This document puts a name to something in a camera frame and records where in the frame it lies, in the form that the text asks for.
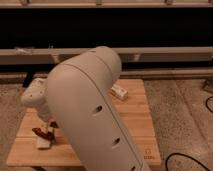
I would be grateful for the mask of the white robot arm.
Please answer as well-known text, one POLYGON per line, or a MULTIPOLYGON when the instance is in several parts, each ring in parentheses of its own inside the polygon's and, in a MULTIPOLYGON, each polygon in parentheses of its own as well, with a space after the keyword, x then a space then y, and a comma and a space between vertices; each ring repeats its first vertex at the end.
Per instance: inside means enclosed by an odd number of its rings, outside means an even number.
POLYGON ((151 171, 109 96, 121 73, 119 55, 99 46, 37 78, 21 102, 55 119, 87 171, 151 171))

